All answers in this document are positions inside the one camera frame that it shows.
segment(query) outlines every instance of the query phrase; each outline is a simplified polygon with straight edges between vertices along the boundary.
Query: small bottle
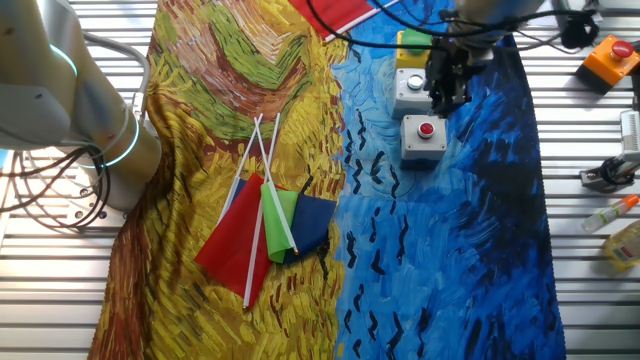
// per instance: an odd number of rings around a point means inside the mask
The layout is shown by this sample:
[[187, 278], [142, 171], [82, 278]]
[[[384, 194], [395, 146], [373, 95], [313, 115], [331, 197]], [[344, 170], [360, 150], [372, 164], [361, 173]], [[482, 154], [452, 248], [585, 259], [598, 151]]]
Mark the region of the small bottle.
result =
[[640, 221], [636, 221], [604, 242], [604, 249], [622, 269], [640, 264]]
[[639, 201], [640, 198], [638, 198], [637, 195], [629, 195], [609, 207], [600, 209], [597, 213], [582, 222], [582, 229], [589, 233], [594, 232], [612, 222], [618, 216], [626, 214], [632, 207], [636, 206]]

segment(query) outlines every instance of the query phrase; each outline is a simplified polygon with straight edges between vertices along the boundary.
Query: orange emergency stop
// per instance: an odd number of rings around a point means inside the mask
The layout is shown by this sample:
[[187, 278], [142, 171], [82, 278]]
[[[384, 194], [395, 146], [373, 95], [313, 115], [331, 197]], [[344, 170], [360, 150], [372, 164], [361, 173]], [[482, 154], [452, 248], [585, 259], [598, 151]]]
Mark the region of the orange emergency stop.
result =
[[595, 91], [605, 94], [640, 64], [640, 55], [626, 41], [613, 35], [584, 60], [576, 75]]

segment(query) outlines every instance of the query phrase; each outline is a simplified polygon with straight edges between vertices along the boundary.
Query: green button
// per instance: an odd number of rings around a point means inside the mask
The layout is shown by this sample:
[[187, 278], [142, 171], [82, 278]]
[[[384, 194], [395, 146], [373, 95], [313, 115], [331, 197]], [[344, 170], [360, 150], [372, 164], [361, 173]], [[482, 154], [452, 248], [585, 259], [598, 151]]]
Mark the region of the green button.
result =
[[[407, 29], [402, 33], [403, 45], [431, 45], [431, 35], [417, 32], [413, 29]], [[414, 55], [422, 54], [425, 50], [412, 49], [409, 50]]]

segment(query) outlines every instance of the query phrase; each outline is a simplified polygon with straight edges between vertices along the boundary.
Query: brush stroke pattern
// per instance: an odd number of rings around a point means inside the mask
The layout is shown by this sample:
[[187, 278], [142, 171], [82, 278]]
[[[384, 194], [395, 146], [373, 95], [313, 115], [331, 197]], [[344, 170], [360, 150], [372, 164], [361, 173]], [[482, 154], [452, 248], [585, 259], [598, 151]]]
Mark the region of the brush stroke pattern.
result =
[[245, 151], [243, 176], [264, 174], [257, 144], [246, 148], [260, 113], [265, 146], [282, 113], [276, 183], [337, 200], [345, 173], [336, 159], [342, 118], [330, 65], [347, 51], [338, 42], [323, 46], [287, 0], [158, 1], [147, 110], [163, 156], [115, 240], [90, 359], [332, 353], [345, 269], [335, 259], [335, 223], [317, 253], [271, 268], [251, 311], [193, 259], [216, 226]]
[[[414, 13], [429, 13], [418, 3]], [[435, 13], [449, 6], [431, 3]], [[377, 16], [351, 36], [392, 43], [398, 30]], [[343, 359], [565, 357], [533, 105], [511, 54], [471, 81], [472, 102], [447, 121], [449, 149], [432, 172], [398, 166], [393, 52], [353, 46], [333, 66], [349, 160], [335, 219], [343, 234], [375, 239], [343, 235], [336, 255], [358, 255], [336, 311], [338, 343], [360, 346]]]

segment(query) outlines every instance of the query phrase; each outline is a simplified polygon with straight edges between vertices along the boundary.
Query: metal table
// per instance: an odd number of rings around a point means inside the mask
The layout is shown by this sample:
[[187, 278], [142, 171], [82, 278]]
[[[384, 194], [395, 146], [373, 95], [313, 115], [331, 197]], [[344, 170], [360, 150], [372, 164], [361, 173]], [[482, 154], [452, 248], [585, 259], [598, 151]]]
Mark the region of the metal table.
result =
[[[640, 4], [635, 0], [613, 3], [636, 10], [610, 12], [602, 23], [603, 36], [640, 40]], [[86, 30], [146, 53], [156, 1], [73, 0], [71, 4]], [[555, 31], [527, 29], [544, 38]], [[532, 43], [521, 36], [517, 40], [520, 45]], [[110, 50], [96, 46], [89, 50], [130, 101], [142, 69]], [[549, 47], [522, 53], [538, 119], [560, 312], [569, 359], [640, 359], [640, 267], [612, 277], [614, 269], [600, 249], [609, 234], [640, 219], [640, 207], [595, 235], [584, 235], [579, 229], [582, 219], [598, 208], [640, 193], [640, 184], [606, 196], [580, 185], [580, 169], [620, 153], [618, 116], [630, 107], [632, 97], [628, 79], [601, 99], [575, 83], [572, 73], [588, 53], [565, 55]], [[49, 161], [50, 153], [37, 152], [42, 163]], [[71, 178], [78, 171], [73, 169]], [[4, 191], [6, 182], [0, 182], [0, 187]], [[33, 187], [37, 191], [42, 185], [34, 180]], [[63, 181], [56, 188], [78, 191]], [[43, 202], [63, 218], [75, 212], [67, 201], [53, 195]], [[41, 214], [37, 208], [32, 211]], [[86, 358], [102, 307], [111, 245], [123, 221], [122, 214], [109, 212], [89, 233], [78, 235], [49, 231], [21, 211], [0, 220], [0, 234], [4, 233], [0, 359]]]

